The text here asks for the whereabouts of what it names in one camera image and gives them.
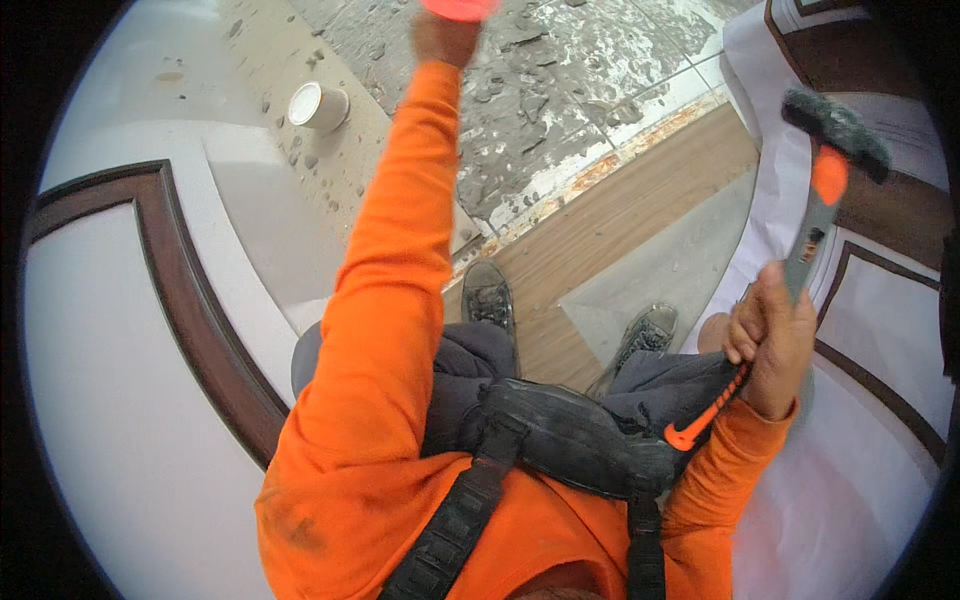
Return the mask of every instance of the man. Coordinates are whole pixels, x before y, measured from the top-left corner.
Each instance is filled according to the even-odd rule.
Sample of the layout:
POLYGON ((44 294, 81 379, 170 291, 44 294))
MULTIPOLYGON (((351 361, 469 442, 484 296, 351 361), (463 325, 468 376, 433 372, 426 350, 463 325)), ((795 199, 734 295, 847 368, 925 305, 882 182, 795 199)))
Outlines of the man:
MULTIPOLYGON (((255 503, 261 559, 279 598, 376 597, 471 465, 466 452, 446 450, 479 435, 478 391, 516 374, 509 288, 491 263, 465 277, 467 323, 443 326, 460 80, 479 29, 429 13, 415 23, 419 66, 324 313, 313 379, 255 503)), ((753 361, 753 377, 715 420, 664 511, 670 598, 730 598, 730 535, 783 443, 809 365, 809 298, 792 307, 776 265, 753 287, 722 324, 728 355, 753 361)), ((632 360, 624 357, 624 373, 632 360)), ((626 597, 623 502, 528 468, 510 469, 502 485, 447 598, 626 597)))

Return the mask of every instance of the black harness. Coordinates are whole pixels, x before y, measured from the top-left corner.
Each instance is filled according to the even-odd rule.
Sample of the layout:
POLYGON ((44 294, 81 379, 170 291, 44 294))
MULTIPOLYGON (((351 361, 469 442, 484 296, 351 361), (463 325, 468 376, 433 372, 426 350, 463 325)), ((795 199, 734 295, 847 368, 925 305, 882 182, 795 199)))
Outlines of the black harness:
MULTIPOLYGON (((531 428, 502 412, 487 416, 473 462, 457 476, 437 512, 387 579, 378 600, 443 600, 467 563, 503 495, 502 483, 531 428)), ((660 511, 653 492, 636 489, 627 504, 630 600, 666 597, 660 511)))

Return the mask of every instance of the wet concrete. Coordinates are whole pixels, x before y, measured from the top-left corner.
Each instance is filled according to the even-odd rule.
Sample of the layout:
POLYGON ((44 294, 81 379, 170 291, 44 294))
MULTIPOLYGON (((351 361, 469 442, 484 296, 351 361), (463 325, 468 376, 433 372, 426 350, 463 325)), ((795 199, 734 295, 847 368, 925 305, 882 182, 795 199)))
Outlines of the wet concrete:
MULTIPOLYGON (((291 4, 392 115, 416 63, 409 23, 419 3, 291 4)), ((584 157, 614 150, 609 131, 643 118, 639 97, 667 93, 664 82, 712 52, 723 24, 752 4, 503 0, 464 77, 461 206, 497 230, 524 197, 549 194, 588 166, 584 157)))

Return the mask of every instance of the shoe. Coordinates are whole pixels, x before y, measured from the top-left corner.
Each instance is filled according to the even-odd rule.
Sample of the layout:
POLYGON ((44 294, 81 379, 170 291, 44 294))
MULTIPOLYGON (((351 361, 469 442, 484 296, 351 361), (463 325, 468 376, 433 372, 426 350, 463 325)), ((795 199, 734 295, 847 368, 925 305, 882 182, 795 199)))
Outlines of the shoe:
POLYGON ((640 311, 627 325, 610 365, 587 389, 587 396, 598 400, 607 394, 620 369, 637 351, 656 352, 663 356, 677 331, 677 311, 669 304, 657 303, 640 311))
POLYGON ((514 298, 507 279, 493 261, 482 259, 467 267, 460 302, 464 323, 492 323, 515 340, 514 298))

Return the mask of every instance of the grey jeans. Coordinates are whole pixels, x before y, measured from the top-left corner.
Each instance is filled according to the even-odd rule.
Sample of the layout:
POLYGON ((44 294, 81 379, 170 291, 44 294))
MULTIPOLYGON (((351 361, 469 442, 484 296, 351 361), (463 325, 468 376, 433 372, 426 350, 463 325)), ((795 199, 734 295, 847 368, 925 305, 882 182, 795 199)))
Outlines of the grey jeans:
MULTIPOLYGON (((317 323, 294 348, 291 382, 296 396, 313 378, 322 343, 317 323)), ((662 431, 671 421, 699 415, 731 381, 735 370, 723 352, 658 356, 638 351, 599 401, 621 420, 662 431)), ((495 379, 516 376, 510 337, 493 324, 449 324, 433 359, 433 373, 420 454, 472 451, 483 421, 482 392, 495 379)))

